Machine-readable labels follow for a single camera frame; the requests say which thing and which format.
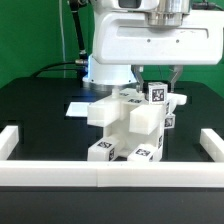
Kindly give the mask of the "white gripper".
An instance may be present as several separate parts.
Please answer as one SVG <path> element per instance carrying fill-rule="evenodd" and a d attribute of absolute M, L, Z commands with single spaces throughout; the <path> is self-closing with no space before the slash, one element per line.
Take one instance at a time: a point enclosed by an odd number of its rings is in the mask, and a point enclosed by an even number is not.
<path fill-rule="evenodd" d="M 218 63 L 223 54 L 224 12 L 193 10 L 179 27 L 148 24 L 144 13 L 104 13 L 95 27 L 93 57 L 101 64 L 130 64 L 136 91 L 145 93 L 141 65 L 172 65 L 173 92 L 182 65 Z"/>

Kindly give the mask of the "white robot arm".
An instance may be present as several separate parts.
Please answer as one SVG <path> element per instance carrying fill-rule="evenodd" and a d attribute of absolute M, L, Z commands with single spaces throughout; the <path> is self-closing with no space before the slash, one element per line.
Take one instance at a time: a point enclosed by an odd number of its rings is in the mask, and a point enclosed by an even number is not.
<path fill-rule="evenodd" d="M 88 0 L 94 11 L 86 83 L 142 83 L 145 65 L 171 67 L 170 83 L 185 65 L 213 65 L 223 54 L 224 11 L 191 0 Z"/>

